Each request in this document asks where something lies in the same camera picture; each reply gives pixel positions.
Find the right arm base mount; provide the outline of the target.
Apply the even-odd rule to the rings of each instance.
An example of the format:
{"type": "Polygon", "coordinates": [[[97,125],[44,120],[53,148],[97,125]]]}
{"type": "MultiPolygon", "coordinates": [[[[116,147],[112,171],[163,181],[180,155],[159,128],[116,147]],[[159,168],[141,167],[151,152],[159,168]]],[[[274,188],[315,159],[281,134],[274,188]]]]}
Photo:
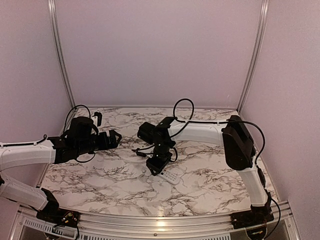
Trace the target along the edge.
{"type": "Polygon", "coordinates": [[[234,229],[263,225],[275,219],[271,210],[265,210],[259,207],[251,210],[232,213],[230,217],[231,224],[233,225],[234,229]]]}

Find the white remote control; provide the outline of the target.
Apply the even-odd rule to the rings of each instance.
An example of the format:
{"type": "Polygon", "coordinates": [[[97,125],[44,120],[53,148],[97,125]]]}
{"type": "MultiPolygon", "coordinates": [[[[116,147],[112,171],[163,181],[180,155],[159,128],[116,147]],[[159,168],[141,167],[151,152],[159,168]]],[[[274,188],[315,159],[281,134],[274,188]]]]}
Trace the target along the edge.
{"type": "Polygon", "coordinates": [[[174,186],[181,181],[181,178],[177,174],[168,170],[163,170],[159,176],[174,186]]]}

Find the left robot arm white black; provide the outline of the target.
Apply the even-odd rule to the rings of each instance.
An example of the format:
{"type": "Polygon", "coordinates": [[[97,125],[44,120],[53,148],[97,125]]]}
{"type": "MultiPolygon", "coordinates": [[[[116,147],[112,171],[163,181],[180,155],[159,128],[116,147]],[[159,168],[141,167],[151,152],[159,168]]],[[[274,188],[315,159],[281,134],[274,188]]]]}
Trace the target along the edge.
{"type": "Polygon", "coordinates": [[[63,164],[79,156],[118,147],[122,135],[115,130],[99,131],[97,116],[79,116],[60,136],[39,141],[2,143],[0,145],[0,196],[43,211],[53,223],[63,219],[63,211],[53,194],[44,188],[27,185],[5,173],[5,170],[34,164],[63,164]]]}

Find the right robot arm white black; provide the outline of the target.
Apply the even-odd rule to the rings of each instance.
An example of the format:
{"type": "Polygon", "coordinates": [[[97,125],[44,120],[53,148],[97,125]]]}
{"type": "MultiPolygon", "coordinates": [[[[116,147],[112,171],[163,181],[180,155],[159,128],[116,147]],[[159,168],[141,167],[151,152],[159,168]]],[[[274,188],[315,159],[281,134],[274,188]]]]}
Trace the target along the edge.
{"type": "Polygon", "coordinates": [[[153,145],[152,156],[146,166],[151,174],[160,174],[171,161],[177,141],[211,143],[222,146],[226,164],[241,177],[251,202],[247,219],[258,224],[267,216],[266,207],[271,203],[271,194],[266,190],[262,170],[257,166],[254,140],[246,123],[237,115],[218,121],[182,121],[177,117],[165,117],[159,124],[144,122],[137,137],[153,145]]]}

